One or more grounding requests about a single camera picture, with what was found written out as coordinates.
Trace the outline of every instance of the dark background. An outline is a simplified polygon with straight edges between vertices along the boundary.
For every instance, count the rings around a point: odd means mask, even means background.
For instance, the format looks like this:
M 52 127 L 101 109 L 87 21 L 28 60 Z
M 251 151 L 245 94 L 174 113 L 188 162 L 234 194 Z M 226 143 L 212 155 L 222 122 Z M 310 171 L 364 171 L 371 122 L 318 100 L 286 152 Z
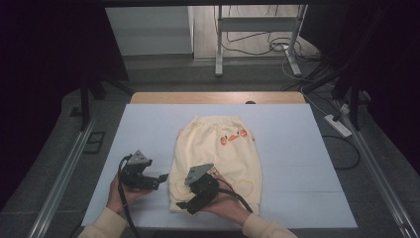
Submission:
M 101 81 L 97 71 L 128 76 L 100 5 L 9 1 L 0 19 L 3 207 L 49 137 L 63 97 L 82 78 Z
M 420 132 L 416 124 L 420 3 L 384 0 L 310 5 L 300 36 L 319 48 L 333 68 L 339 68 L 351 58 L 378 8 L 384 15 L 357 60 L 355 82 L 368 93 L 367 109 L 375 122 L 420 174 L 420 147 L 415 138 Z

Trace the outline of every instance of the aluminum rail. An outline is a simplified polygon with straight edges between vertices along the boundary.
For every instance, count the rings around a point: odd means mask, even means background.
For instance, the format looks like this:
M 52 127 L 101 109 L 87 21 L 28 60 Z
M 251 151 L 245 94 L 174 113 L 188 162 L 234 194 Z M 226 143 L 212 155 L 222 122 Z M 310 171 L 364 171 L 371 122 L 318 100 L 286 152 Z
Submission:
M 342 118 L 345 121 L 345 125 L 352 131 L 354 139 L 358 143 L 359 148 L 362 150 L 361 154 L 365 159 L 367 169 L 369 170 L 374 182 L 376 183 L 376 187 L 381 193 L 383 200 L 388 206 L 388 209 L 391 212 L 402 235 L 405 238 L 419 238 L 419 232 L 414 227 L 410 216 L 404 208 L 401 200 L 393 190 L 391 184 L 387 180 L 385 174 L 374 158 L 374 155 L 368 147 L 368 143 L 366 142 L 364 136 L 361 132 L 357 131 L 353 127 L 353 124 L 351 123 L 348 115 L 343 115 Z
M 65 192 L 65 189 L 68 185 L 68 182 L 73 174 L 74 168 L 77 165 L 80 154 L 82 153 L 83 147 L 86 144 L 86 141 L 89 138 L 89 134 L 92 131 L 92 128 L 96 122 L 96 118 L 100 108 L 93 106 L 93 114 L 91 120 L 86 126 L 86 129 L 82 132 L 79 132 L 77 139 L 71 148 L 70 153 L 68 154 L 55 182 L 50 190 L 50 193 L 44 202 L 43 207 L 41 208 L 40 213 L 38 214 L 37 220 L 35 221 L 29 238 L 44 237 L 47 233 L 47 230 L 50 227 L 50 224 L 53 220 L 53 216 L 58 208 L 58 205 L 61 201 L 62 195 Z

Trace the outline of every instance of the table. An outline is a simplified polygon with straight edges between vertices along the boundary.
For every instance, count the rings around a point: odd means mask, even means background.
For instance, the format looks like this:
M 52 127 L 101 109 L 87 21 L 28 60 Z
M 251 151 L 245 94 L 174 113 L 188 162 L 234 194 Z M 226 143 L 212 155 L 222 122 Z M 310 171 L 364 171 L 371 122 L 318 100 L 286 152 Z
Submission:
M 141 150 L 154 160 L 146 176 L 168 173 L 177 132 L 195 115 L 239 115 L 252 129 L 262 162 L 262 217 L 288 228 L 357 227 L 309 104 L 299 92 L 135 93 L 82 225 L 92 223 L 101 212 L 109 182 L 124 156 Z M 240 229 L 210 213 L 189 216 L 169 212 L 168 207 L 168 188 L 162 183 L 130 208 L 134 224 L 143 229 Z

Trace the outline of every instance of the metal post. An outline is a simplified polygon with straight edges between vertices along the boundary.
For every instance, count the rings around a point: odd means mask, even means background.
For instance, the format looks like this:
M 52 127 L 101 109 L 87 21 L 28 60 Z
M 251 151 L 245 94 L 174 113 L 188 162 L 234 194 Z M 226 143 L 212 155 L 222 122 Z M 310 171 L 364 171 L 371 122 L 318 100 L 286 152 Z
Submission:
M 288 46 L 283 46 L 284 52 L 287 56 L 287 60 L 289 61 L 290 67 L 293 70 L 293 75 L 295 76 L 302 75 L 302 72 L 300 71 L 299 66 L 296 63 L 294 45 L 296 43 L 297 36 L 299 35 L 300 27 L 302 26 L 303 15 L 305 14 L 306 7 L 307 5 L 299 5 L 299 12 L 297 13 L 296 23 L 290 37 L 290 43 Z
M 217 19 L 216 76 L 222 76 L 223 74 L 222 25 L 222 5 L 219 5 L 219 18 Z

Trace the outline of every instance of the black cable on floor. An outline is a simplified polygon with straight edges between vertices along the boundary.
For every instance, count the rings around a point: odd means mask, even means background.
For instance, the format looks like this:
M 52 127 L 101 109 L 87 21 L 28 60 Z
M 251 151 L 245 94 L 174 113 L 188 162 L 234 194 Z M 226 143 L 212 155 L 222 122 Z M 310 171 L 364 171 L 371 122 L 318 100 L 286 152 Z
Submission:
M 86 211 L 87 208 L 84 208 L 81 213 L 84 214 L 84 212 Z M 76 233 L 76 231 L 80 228 L 81 223 L 83 222 L 83 218 L 80 219 L 79 223 L 77 223 L 77 225 L 73 228 L 73 230 L 71 231 L 70 235 L 68 236 L 69 238 L 72 238 L 73 235 Z

